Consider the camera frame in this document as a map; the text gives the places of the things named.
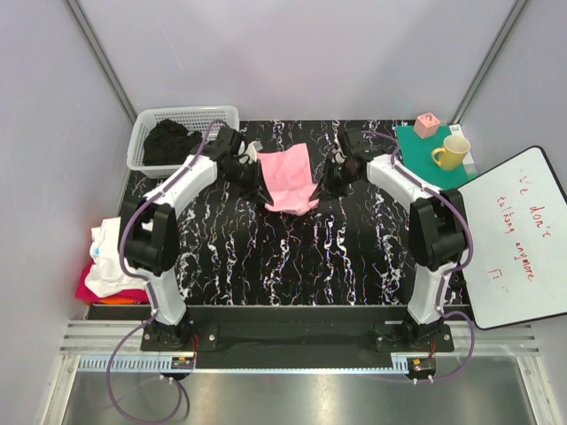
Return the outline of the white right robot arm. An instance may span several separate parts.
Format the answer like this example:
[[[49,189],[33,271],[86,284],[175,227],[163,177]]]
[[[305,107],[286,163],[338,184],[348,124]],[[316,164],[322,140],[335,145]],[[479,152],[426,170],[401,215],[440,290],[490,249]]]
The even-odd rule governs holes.
[[[473,238],[462,193],[443,190],[408,170],[395,152],[374,148],[367,132],[347,130],[325,159],[313,200],[341,198],[364,180],[387,192],[408,213],[408,250],[417,264],[404,321],[386,336],[391,344],[430,350],[448,315],[443,298],[451,276],[472,260]]]

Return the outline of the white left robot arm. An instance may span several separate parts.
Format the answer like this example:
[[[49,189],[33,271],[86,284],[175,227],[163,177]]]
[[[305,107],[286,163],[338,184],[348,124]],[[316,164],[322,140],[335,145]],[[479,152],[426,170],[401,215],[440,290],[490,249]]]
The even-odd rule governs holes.
[[[180,253],[178,216],[218,179],[235,184],[242,198],[272,205],[255,146],[237,130],[220,126],[214,140],[203,140],[181,167],[120,213],[118,240],[122,272],[142,280],[151,317],[143,324],[144,352],[197,349],[198,332],[175,275]]]

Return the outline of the pink t shirt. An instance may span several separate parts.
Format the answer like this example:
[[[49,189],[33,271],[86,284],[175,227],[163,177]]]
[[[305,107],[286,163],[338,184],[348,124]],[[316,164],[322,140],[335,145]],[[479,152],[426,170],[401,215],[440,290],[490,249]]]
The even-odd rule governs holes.
[[[316,184],[305,143],[294,144],[286,151],[259,153],[258,159],[273,199],[272,205],[265,204],[268,211],[301,216],[318,206],[318,199],[310,199]]]

